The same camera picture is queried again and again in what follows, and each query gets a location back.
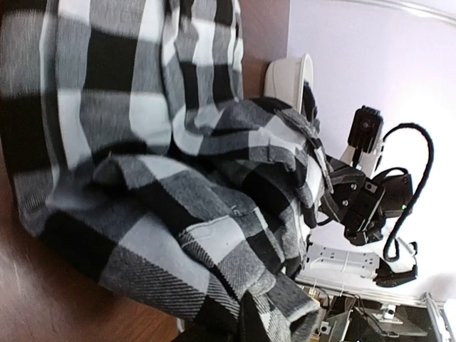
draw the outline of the checkered shirt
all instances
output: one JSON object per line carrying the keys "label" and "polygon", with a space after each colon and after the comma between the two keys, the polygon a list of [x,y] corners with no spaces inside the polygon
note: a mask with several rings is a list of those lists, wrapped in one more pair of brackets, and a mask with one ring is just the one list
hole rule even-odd
{"label": "checkered shirt", "polygon": [[32,236],[208,341],[309,339],[318,304],[289,276],[328,167],[304,116],[242,98],[238,0],[10,0],[0,49]]}

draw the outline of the black wire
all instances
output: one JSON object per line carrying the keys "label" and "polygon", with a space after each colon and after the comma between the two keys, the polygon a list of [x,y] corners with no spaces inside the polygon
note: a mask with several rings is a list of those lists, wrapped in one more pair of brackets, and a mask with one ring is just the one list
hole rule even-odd
{"label": "black wire", "polygon": [[396,333],[391,333],[391,332],[387,332],[387,331],[384,331],[382,329],[382,327],[380,326],[380,324],[377,322],[377,320],[375,318],[373,318],[370,314],[368,314],[366,312],[366,307],[364,306],[364,303],[363,303],[363,300],[361,299],[361,297],[358,295],[358,294],[355,294],[353,295],[353,297],[356,298],[356,300],[358,301],[358,303],[360,304],[359,306],[359,310],[361,312],[361,316],[365,319],[365,320],[368,320],[370,319],[370,321],[372,321],[375,326],[377,326],[378,328],[378,332],[381,336],[383,337],[388,337],[388,338],[398,338],[399,335],[396,334]]}
{"label": "black wire", "polygon": [[[354,298],[355,298],[355,304],[356,304],[356,303],[360,303],[360,301],[361,301],[361,297],[358,296],[358,298],[356,298],[356,296],[357,296],[357,295],[354,296]],[[361,340],[361,338],[362,338],[362,334],[361,334],[361,322],[359,321],[359,322],[357,322],[357,323],[358,323],[358,339]]]}
{"label": "black wire", "polygon": [[335,305],[336,305],[336,300],[333,298],[333,300],[330,302],[330,306],[328,308],[328,311],[326,312],[325,318],[329,317],[329,314],[332,312]]}
{"label": "black wire", "polygon": [[380,172],[378,175],[372,179],[372,181],[380,183],[382,182],[392,171],[401,171],[403,175],[408,174],[408,170],[404,167],[392,167],[390,169]]}
{"label": "black wire", "polygon": [[359,160],[361,159],[361,150],[359,148],[355,149],[355,152],[353,154],[353,159],[351,160],[353,162],[352,166],[356,168],[359,164]]}
{"label": "black wire", "polygon": [[[426,186],[426,182],[429,178],[432,164],[434,163],[434,143],[432,142],[432,138],[430,137],[427,130],[425,130],[423,127],[417,125],[416,123],[401,123],[400,125],[394,127],[392,130],[390,130],[388,133],[386,133],[385,137],[383,138],[383,141],[385,142],[386,139],[395,131],[402,130],[405,128],[412,128],[414,130],[417,130],[425,137],[426,142],[428,143],[427,144],[427,148],[428,148],[427,149],[428,150],[427,161],[428,162],[427,162],[425,170],[423,172],[423,176],[421,177],[421,181],[418,184],[416,191],[412,196],[412,199],[410,200],[407,207],[405,208],[405,210],[399,217],[398,221],[396,221],[393,230],[391,231],[390,235],[388,236],[388,238],[386,240],[385,247],[383,248],[383,258],[387,262],[395,262],[395,261],[399,260],[399,257],[400,257],[399,243],[398,243],[398,240],[396,240],[396,235],[399,232],[400,226],[402,226],[402,224],[404,223],[407,216],[411,213],[413,206],[417,202],[418,198],[421,195],[421,192],[423,191],[424,187]],[[390,257],[389,250],[391,248],[391,244],[393,243],[393,241],[394,241],[396,253],[395,253],[395,256]]]}
{"label": "black wire", "polygon": [[357,298],[354,298],[354,299],[355,299],[355,301],[350,305],[350,308],[348,310],[346,310],[346,311],[352,311],[353,310],[353,308],[355,307],[356,303],[358,302]]}
{"label": "black wire", "polygon": [[329,300],[329,294],[328,292],[326,292],[325,290],[323,290],[321,287],[315,287],[315,289],[319,290],[320,292],[323,292],[325,295],[326,295],[326,300],[328,301],[328,303],[325,305],[328,309],[329,309],[329,304],[331,303],[331,301]]}
{"label": "black wire", "polygon": [[332,222],[333,219],[327,218],[324,221],[317,222],[316,225],[319,227],[326,226],[329,222]]}

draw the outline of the brown wooden surface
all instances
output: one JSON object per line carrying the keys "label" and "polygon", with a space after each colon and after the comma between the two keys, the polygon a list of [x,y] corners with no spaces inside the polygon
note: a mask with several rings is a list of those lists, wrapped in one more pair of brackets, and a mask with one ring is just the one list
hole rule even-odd
{"label": "brown wooden surface", "polygon": [[[263,92],[269,62],[286,55],[289,0],[241,0],[246,97]],[[161,342],[175,319],[116,296],[22,229],[0,154],[0,342]]]}
{"label": "brown wooden surface", "polygon": [[268,65],[286,56],[289,0],[240,0],[244,29],[244,94],[263,95]]}

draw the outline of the white plastic container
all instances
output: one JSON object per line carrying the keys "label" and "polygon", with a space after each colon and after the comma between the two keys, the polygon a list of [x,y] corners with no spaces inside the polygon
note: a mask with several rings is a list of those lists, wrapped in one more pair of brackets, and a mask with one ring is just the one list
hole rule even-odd
{"label": "white plastic container", "polygon": [[272,62],[266,72],[264,96],[278,98],[301,113],[304,82],[314,86],[314,63],[309,54]]}

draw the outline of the electronic equipment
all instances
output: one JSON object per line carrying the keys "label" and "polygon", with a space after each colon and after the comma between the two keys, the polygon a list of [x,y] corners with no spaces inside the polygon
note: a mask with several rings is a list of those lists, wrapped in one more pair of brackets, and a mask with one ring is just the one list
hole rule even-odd
{"label": "electronic equipment", "polygon": [[[403,167],[394,167],[374,175],[378,169],[386,138],[400,129],[418,130],[427,140],[428,163],[423,178],[413,193],[410,173]],[[419,125],[404,123],[390,130],[383,139],[383,118],[376,109],[363,106],[355,113],[348,147],[340,160],[327,156],[331,166],[333,193],[321,198],[320,211],[328,219],[319,222],[322,226],[335,221],[344,226],[344,237],[354,246],[365,246],[383,240],[382,229],[387,219],[397,219],[389,233],[382,253],[378,255],[378,269],[372,279],[382,287],[394,287],[416,279],[418,266],[415,255],[416,242],[404,243],[397,237],[401,224],[413,212],[425,183],[429,177],[434,158],[434,146],[429,134]],[[395,256],[390,255],[394,243]],[[397,267],[400,255],[406,265]]]}

